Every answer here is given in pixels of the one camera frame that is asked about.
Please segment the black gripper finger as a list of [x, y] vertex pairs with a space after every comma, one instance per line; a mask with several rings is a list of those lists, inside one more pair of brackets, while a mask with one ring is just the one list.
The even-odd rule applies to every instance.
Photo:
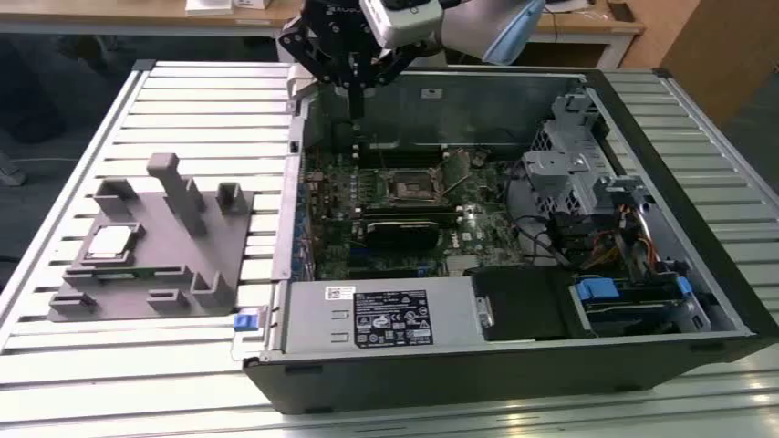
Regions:
[[356, 54], [356, 117], [359, 119], [365, 115], [368, 89], [388, 85], [420, 55], [420, 43], [391, 49], [377, 59], [373, 59], [371, 52]]
[[279, 36], [283, 49], [315, 78], [341, 89], [349, 118], [357, 119], [357, 82], [345, 43], [347, 25], [339, 19], [311, 21], [299, 16]]

